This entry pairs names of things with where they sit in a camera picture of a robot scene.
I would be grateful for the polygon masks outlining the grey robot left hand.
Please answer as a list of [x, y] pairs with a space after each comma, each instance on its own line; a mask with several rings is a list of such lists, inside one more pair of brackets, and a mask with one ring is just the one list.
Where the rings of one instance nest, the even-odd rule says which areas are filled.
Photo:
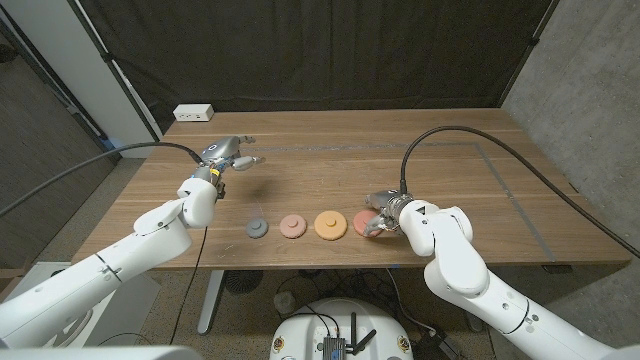
[[192, 178], [199, 178], [216, 184], [221, 175], [229, 168], [235, 171], [245, 171], [254, 165], [264, 163], [264, 157], [242, 156], [241, 144], [255, 142], [252, 136], [229, 136], [211, 143], [200, 155], [199, 166], [192, 174]]

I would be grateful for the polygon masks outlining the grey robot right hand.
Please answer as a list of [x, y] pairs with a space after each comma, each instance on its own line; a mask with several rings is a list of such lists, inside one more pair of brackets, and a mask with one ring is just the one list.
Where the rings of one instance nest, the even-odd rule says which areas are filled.
[[378, 214], [368, 220], [363, 230], [365, 236], [376, 231], [395, 232], [399, 227], [399, 217], [402, 209], [412, 202], [411, 194], [401, 194], [398, 190], [384, 190], [365, 196], [365, 203], [376, 209]]

